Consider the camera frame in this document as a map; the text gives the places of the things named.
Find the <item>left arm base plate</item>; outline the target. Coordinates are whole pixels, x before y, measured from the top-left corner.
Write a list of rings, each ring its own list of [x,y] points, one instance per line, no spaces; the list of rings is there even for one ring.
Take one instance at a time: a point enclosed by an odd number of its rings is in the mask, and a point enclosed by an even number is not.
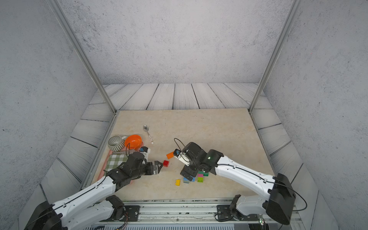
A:
[[[137,222],[139,219],[140,206],[128,205],[116,209],[115,221]]]

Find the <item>orange long lego brick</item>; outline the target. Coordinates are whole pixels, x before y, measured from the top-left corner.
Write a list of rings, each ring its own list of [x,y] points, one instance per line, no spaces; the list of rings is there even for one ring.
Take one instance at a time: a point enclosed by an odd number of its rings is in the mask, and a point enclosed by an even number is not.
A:
[[[166,155],[166,157],[167,157],[167,159],[171,159],[171,158],[173,158],[173,157],[174,157],[173,152],[171,152],[171,153],[167,154],[167,155]]]

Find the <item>red lego brick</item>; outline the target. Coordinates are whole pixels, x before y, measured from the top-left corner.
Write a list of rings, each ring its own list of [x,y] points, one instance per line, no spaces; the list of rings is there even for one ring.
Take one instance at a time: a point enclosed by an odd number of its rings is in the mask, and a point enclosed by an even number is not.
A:
[[[163,165],[164,165],[164,167],[168,167],[168,166],[169,166],[169,163],[170,163],[169,161],[164,160],[164,161],[163,161]]]

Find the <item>dark green lego brick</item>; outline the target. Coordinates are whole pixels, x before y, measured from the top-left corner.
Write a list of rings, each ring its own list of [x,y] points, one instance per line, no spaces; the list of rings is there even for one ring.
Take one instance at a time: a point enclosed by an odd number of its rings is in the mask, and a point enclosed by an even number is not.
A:
[[[203,174],[204,176],[209,176],[209,174],[207,172],[203,172],[203,171],[198,172],[198,174]]]

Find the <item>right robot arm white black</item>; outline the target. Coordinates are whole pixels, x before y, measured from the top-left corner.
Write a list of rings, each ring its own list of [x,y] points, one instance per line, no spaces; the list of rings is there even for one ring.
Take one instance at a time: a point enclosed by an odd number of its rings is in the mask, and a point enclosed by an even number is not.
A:
[[[244,216],[259,214],[268,215],[283,225],[290,224],[297,193],[285,175],[272,176],[252,170],[217,150],[205,152],[194,142],[176,149],[173,154],[184,164],[180,174],[187,180],[195,178],[200,171],[209,172],[231,179],[260,196],[258,201],[247,201],[245,196],[236,195],[229,207],[232,218],[241,220]]]

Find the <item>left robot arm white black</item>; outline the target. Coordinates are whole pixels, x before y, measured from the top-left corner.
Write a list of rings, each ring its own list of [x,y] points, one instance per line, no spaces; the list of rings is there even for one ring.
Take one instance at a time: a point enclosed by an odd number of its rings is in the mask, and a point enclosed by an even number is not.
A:
[[[124,202],[114,193],[144,175],[158,174],[162,168],[163,163],[148,162],[143,153],[134,152],[89,187],[53,204],[39,204],[25,229],[82,230],[102,220],[127,223]]]

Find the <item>long blue lego brick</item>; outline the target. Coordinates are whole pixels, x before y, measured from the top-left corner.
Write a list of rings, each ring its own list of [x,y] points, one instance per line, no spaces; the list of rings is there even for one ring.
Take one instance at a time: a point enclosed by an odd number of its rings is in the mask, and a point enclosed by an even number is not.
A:
[[[188,179],[186,179],[186,178],[184,177],[184,178],[183,178],[183,182],[184,182],[185,184],[189,184],[189,183],[195,182],[195,178],[192,178],[192,180],[188,180]]]

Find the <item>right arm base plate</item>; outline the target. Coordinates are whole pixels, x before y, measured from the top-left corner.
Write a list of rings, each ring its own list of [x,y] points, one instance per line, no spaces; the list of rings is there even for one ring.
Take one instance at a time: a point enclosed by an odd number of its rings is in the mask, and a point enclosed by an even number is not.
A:
[[[258,221],[259,218],[256,214],[245,216],[235,210],[230,209],[230,205],[217,205],[217,211],[214,215],[215,220],[218,222],[226,221]]]

